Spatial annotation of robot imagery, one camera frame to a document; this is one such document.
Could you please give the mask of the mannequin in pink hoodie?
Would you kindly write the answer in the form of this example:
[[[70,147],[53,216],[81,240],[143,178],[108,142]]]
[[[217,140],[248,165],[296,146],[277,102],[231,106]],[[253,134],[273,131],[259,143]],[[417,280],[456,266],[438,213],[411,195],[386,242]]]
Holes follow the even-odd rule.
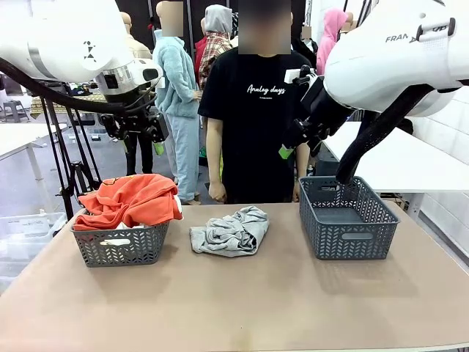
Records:
[[[337,42],[338,33],[347,22],[348,15],[343,10],[331,9],[325,13],[324,30],[317,51],[316,73],[321,76],[325,72],[328,56]]]

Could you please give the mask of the white printed t-shirt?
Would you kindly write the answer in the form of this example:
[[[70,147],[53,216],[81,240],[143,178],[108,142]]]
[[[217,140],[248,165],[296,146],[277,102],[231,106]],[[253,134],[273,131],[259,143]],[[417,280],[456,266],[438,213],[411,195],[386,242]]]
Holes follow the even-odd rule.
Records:
[[[177,196],[177,195],[174,195],[173,196],[173,199],[174,201],[176,202],[176,205],[177,205],[177,211],[179,212],[179,214],[182,216],[182,203],[180,201],[180,198]],[[146,227],[145,224],[138,224],[136,226],[134,226],[134,228],[144,228]],[[130,228],[124,224],[123,222],[121,222],[118,226],[117,226],[117,230],[129,230]]]

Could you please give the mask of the gray woven plastic basket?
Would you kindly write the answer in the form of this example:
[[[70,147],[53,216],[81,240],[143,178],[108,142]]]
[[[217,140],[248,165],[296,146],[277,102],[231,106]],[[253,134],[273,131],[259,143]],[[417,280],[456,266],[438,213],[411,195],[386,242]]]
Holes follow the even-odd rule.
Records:
[[[302,177],[300,220],[319,260],[384,260],[398,217],[360,177]]]
[[[73,230],[84,263],[89,268],[152,265],[158,261],[169,223],[129,230]],[[129,239],[125,246],[101,246],[105,239]]]

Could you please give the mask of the person's right forearm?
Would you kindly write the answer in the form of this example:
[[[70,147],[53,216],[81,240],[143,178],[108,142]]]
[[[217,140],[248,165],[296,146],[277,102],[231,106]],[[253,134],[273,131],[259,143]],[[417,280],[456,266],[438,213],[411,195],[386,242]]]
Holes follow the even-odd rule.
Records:
[[[221,183],[220,166],[222,151],[223,122],[209,118],[207,120],[206,152],[209,179],[213,184]]]

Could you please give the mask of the gray stool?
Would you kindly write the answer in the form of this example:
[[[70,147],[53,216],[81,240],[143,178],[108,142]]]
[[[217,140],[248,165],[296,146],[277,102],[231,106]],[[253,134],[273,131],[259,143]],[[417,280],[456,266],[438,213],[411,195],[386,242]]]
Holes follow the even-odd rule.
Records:
[[[28,121],[29,115],[23,104],[19,100],[10,100],[3,103],[4,121],[12,120],[14,123],[20,123],[22,118]]]

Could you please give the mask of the person's left forearm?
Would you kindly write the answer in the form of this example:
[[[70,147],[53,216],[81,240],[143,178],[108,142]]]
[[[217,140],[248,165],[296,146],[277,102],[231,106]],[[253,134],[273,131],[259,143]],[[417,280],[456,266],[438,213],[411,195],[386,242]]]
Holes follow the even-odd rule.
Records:
[[[307,169],[309,165],[309,157],[310,157],[310,148],[306,143],[300,144],[296,147],[296,170],[297,170],[297,180],[295,181],[298,183],[299,179],[305,177],[307,175]]]

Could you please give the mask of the gray shorts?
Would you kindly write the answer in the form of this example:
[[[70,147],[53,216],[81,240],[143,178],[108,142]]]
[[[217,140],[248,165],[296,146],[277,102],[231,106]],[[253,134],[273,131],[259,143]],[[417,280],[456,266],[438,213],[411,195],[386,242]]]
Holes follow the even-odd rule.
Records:
[[[198,254],[229,258],[255,255],[269,225],[266,212],[256,206],[244,207],[232,215],[210,219],[203,227],[191,227],[191,247]]]

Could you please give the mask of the person's right hand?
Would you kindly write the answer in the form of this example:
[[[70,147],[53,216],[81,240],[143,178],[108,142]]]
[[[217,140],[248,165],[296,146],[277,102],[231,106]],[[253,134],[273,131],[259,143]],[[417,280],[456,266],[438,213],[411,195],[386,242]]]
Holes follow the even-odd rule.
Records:
[[[211,182],[208,191],[210,197],[216,202],[226,202],[226,189],[221,181]]]

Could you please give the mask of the person in black t-shirt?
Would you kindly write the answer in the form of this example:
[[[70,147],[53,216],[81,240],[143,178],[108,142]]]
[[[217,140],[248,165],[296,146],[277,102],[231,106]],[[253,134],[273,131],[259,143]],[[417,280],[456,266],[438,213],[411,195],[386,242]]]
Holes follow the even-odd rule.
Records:
[[[291,49],[291,0],[239,0],[239,43],[213,63],[199,104],[223,122],[220,176],[226,204],[292,202],[296,149],[278,153],[285,132],[307,113],[304,87],[285,84],[308,64]]]

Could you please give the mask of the orange t-shirt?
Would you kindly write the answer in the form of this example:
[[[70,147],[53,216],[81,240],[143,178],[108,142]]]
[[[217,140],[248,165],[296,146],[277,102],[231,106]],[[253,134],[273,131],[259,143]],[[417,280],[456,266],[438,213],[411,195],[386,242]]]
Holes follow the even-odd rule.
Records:
[[[99,189],[78,198],[87,213],[76,217],[74,230],[112,230],[123,222],[155,226],[181,220],[173,196],[175,183],[162,175],[141,174],[107,179]]]

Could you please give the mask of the mannequin in plaid hooded shirt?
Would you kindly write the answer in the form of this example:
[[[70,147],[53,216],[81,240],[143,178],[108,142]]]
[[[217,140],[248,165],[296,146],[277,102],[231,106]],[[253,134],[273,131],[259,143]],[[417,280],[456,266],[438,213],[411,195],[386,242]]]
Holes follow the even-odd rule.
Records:
[[[215,60],[232,48],[237,34],[238,14],[231,8],[212,4],[205,9],[201,19],[204,37],[196,43],[195,73],[200,90],[204,90]]]

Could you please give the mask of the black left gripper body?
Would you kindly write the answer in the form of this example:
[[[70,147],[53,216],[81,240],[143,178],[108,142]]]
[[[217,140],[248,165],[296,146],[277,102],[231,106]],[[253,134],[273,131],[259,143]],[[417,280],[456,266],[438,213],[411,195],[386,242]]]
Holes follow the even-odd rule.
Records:
[[[149,111],[138,111],[129,116],[113,114],[115,120],[124,129],[148,129],[149,119],[152,115]]]

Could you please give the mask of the mannequin in cream jacket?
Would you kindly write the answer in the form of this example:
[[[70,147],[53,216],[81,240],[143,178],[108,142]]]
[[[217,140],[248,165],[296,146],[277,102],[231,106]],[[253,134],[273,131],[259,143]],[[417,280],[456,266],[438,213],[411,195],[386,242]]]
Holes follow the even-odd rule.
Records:
[[[143,43],[135,40],[130,33],[132,27],[131,17],[126,12],[121,12],[120,14],[127,32],[126,43],[134,57],[139,59],[151,59],[152,54],[150,53],[148,47],[146,47]],[[124,143],[127,176],[134,175],[136,173],[137,144],[139,144],[141,150],[142,172],[144,174],[151,174],[153,168],[153,151],[151,139],[140,133],[131,133],[129,137],[124,140]]]

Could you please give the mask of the clear plastic storage bin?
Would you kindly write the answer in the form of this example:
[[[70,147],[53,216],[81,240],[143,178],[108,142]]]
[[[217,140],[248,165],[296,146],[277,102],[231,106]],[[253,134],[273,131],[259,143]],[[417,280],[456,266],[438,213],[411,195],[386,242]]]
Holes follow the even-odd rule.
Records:
[[[66,213],[0,217],[0,261],[29,261],[67,223]]]

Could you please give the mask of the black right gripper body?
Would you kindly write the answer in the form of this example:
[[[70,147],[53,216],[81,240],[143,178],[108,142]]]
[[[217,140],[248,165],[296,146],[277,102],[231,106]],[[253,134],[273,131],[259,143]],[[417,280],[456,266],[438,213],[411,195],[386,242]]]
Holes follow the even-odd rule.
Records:
[[[337,103],[323,86],[310,87],[301,103],[309,113],[306,135],[309,138],[328,138],[352,115],[352,110]]]

